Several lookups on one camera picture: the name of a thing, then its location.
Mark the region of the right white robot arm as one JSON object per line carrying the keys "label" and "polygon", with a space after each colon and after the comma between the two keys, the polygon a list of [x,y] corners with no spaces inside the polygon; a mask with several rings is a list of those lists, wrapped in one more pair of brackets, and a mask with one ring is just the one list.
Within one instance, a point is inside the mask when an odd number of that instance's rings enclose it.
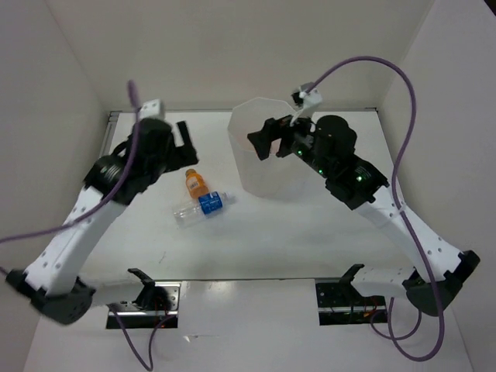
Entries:
{"label": "right white robot arm", "polygon": [[325,179],[330,194],[368,219],[410,260],[411,266],[379,270],[353,265],[341,278],[341,299],[356,305],[365,297],[404,298],[420,312],[438,316],[458,295],[480,257],[449,244],[403,201],[395,201],[387,178],[355,153],[357,133],[337,115],[311,119],[267,119],[247,139],[260,160],[274,141],[277,157],[294,154]]}

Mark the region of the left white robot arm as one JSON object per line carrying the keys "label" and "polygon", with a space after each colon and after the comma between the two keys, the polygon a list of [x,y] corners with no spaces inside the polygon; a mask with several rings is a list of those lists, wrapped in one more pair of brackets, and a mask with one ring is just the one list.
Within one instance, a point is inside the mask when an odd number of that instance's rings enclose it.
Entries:
{"label": "left white robot arm", "polygon": [[164,120],[135,123],[127,140],[95,161],[70,215],[50,230],[53,238],[43,252],[28,267],[7,271],[6,283],[41,315],[63,326],[79,320],[96,292],[79,273],[109,226],[162,174],[198,163],[187,123],[177,128],[180,146]]}

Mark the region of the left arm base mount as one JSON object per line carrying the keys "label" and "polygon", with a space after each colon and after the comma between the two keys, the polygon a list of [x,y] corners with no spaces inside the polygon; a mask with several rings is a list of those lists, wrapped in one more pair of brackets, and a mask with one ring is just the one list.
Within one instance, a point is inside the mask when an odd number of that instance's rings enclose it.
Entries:
{"label": "left arm base mount", "polygon": [[181,282],[157,281],[152,294],[113,305],[126,329],[176,329]]}

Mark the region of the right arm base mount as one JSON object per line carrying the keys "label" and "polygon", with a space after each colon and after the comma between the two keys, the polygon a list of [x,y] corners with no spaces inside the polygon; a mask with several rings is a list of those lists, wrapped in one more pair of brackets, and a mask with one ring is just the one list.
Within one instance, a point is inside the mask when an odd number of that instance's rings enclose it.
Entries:
{"label": "right arm base mount", "polygon": [[372,318],[387,322],[386,301],[381,296],[363,297],[339,278],[315,281],[320,326],[367,324]]}

